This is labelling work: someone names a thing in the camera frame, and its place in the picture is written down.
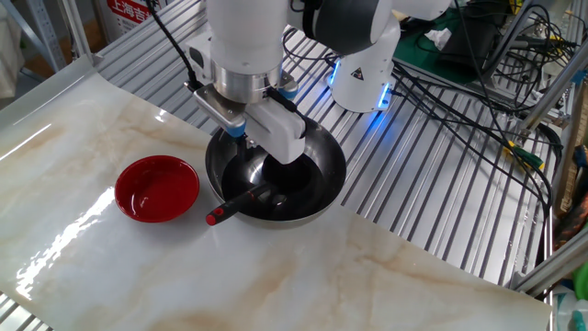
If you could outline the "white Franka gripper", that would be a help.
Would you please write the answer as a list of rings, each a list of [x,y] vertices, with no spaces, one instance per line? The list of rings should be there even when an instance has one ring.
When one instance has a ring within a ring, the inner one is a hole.
[[[201,34],[186,42],[188,60],[203,85],[193,92],[198,106],[237,138],[240,161],[252,158],[249,138],[278,162],[293,162],[304,152],[307,125],[277,90],[281,68],[261,75],[232,73],[212,60],[211,40]]]

